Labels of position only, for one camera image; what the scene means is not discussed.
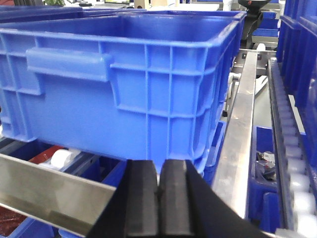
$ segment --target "stainless steel bar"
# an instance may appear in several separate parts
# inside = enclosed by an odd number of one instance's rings
[[[240,49],[239,54],[234,60],[232,72],[241,73],[248,52],[257,52],[257,50]],[[257,75],[267,75],[267,62],[271,57],[275,57],[275,51],[258,52]]]
[[[257,70],[257,52],[248,52],[227,125],[212,189],[240,217],[246,217],[248,174]]]
[[[115,188],[0,154],[0,205],[85,236]]]

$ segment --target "crate handle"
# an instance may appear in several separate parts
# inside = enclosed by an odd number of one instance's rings
[[[57,75],[107,82],[112,56],[108,54],[31,48],[26,51],[28,70],[34,73]]]

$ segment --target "red material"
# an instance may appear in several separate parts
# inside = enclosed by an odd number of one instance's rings
[[[53,154],[63,147],[52,146],[50,149],[43,151],[41,154],[33,157],[29,162],[34,164],[40,164],[53,156]],[[0,235],[9,236],[24,220],[26,216],[19,213],[8,210],[4,207],[0,207]]]
[[[34,164],[40,164],[48,160],[53,156],[53,154],[57,151],[60,150],[64,147],[61,146],[52,146],[50,149],[47,149],[46,151],[43,151],[41,154],[38,154],[37,156],[33,157],[32,159],[29,160],[29,162],[34,163]]]
[[[9,236],[25,219],[26,216],[0,207],[0,235]]]
[[[0,0],[0,5],[14,6],[13,0]]]

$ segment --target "black object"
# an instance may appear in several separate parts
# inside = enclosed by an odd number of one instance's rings
[[[240,44],[241,48],[252,49],[252,34],[260,26],[263,20],[263,13],[260,9],[270,1],[271,0],[238,0],[239,4],[248,9],[247,16],[244,21]]]
[[[268,238],[210,189],[190,161],[128,161],[87,238]]]

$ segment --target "blue bin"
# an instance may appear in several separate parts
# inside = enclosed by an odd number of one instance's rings
[[[209,16],[213,18],[229,17],[232,20],[239,22],[239,32],[236,38],[235,55],[239,53],[240,40],[242,37],[244,19],[247,15],[245,11],[176,11],[176,10],[164,10],[164,11],[145,11],[143,14],[160,14],[160,15],[196,15],[196,16]]]
[[[9,236],[0,238],[54,238],[56,233],[52,226],[26,218]]]
[[[307,69],[312,72],[308,78],[301,78],[302,83],[298,89],[295,105],[298,107],[303,126],[307,135],[306,152],[310,165],[316,170],[317,167],[317,57],[313,68]]]
[[[301,16],[317,16],[316,0],[287,0],[284,15],[297,20]]]
[[[277,193],[276,182],[267,181],[260,173],[256,171],[256,152],[273,152],[272,129],[265,127],[256,127],[253,132],[253,148],[250,164],[249,179],[249,218],[251,220],[261,221],[264,212],[264,195],[267,192]]]
[[[11,6],[0,8],[0,23],[83,17],[81,7]]]
[[[272,11],[263,12],[263,19],[275,19],[275,18],[276,18],[276,12],[272,12]]]
[[[145,9],[134,9],[134,8],[120,8],[120,9],[105,9],[105,8],[88,8],[84,9],[82,17],[97,17],[97,16],[108,16],[115,13],[133,13],[133,12],[143,12]]]
[[[58,6],[0,6],[0,23],[73,19],[113,15],[119,12],[140,12],[144,9],[87,8]]]
[[[296,65],[296,58],[303,51],[300,41],[302,27],[297,20],[288,16],[281,16],[280,36],[276,57],[282,63],[281,75],[284,76],[284,86],[288,94],[294,95],[297,90],[298,78],[295,76],[300,70]]]
[[[278,195],[274,192],[267,192],[263,196],[263,212],[259,228],[274,234],[280,227]]]
[[[207,158],[206,166],[204,168],[203,178],[208,183],[208,185],[212,184],[214,174],[216,172],[216,168],[219,162],[220,153],[222,149],[224,133],[226,130],[226,123],[220,121],[215,132],[213,142],[210,147],[209,156]]]
[[[305,108],[308,101],[309,86],[312,72],[316,68],[317,57],[317,17],[301,18],[302,31],[300,36],[300,51],[296,63],[299,63],[299,71],[294,75],[297,79],[298,90],[295,94],[296,106]]]
[[[157,170],[205,155],[237,21],[129,14],[2,27],[6,137],[151,159]]]

